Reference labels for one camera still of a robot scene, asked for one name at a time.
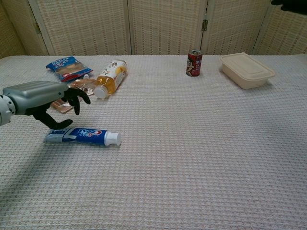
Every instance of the food package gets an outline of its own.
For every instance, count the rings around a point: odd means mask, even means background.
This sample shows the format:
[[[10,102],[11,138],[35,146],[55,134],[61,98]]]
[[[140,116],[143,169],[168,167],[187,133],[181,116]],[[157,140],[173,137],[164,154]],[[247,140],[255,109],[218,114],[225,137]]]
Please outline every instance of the food package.
[[[82,79],[77,79],[75,81],[73,81],[69,87],[71,88],[79,88],[82,91],[84,91],[88,96],[92,95],[94,93],[92,88],[89,88],[88,85],[84,84]],[[56,101],[54,101],[51,106],[53,108],[55,108],[56,110],[60,111],[61,113],[66,113],[69,110],[72,109],[72,106],[68,103],[68,102],[64,102],[61,99],[57,99]]]
[[[58,59],[46,65],[46,68],[57,73],[61,82],[75,80],[93,71],[74,57]]]

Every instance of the white takeout box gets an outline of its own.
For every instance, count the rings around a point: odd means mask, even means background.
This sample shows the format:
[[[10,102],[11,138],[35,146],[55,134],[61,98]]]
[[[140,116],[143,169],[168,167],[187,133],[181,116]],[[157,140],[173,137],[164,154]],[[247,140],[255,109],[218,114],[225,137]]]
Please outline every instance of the white takeout box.
[[[225,55],[220,60],[223,72],[245,90],[262,86],[275,76],[273,70],[246,53]]]

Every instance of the robotic hand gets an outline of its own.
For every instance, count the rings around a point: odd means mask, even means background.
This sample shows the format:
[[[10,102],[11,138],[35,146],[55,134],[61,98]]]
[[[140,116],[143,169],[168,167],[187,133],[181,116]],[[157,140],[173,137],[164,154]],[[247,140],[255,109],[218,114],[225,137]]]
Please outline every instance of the robotic hand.
[[[32,81],[3,89],[0,95],[0,126],[11,121],[12,115],[33,115],[51,129],[63,129],[72,120],[56,122],[47,109],[57,99],[62,99],[74,106],[76,115],[80,112],[78,96],[87,104],[91,101],[88,95],[78,88],[69,88],[65,83],[51,81]]]
[[[272,0],[272,5],[282,5],[282,11],[307,15],[307,0]]]

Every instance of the soda can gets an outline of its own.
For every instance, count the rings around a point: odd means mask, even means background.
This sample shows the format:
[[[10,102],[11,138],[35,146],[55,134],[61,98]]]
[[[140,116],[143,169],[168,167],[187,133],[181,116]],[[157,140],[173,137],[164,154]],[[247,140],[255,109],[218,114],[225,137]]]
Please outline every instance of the soda can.
[[[201,71],[202,52],[199,49],[191,49],[188,53],[187,75],[195,77]]]

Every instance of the blue snack package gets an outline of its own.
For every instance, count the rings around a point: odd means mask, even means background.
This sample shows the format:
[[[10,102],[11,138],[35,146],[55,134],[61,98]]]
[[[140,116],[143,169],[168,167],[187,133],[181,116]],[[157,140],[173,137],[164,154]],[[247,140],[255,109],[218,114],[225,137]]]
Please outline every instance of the blue snack package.
[[[61,82],[75,80],[93,71],[72,56],[53,61],[46,68],[57,73]]]

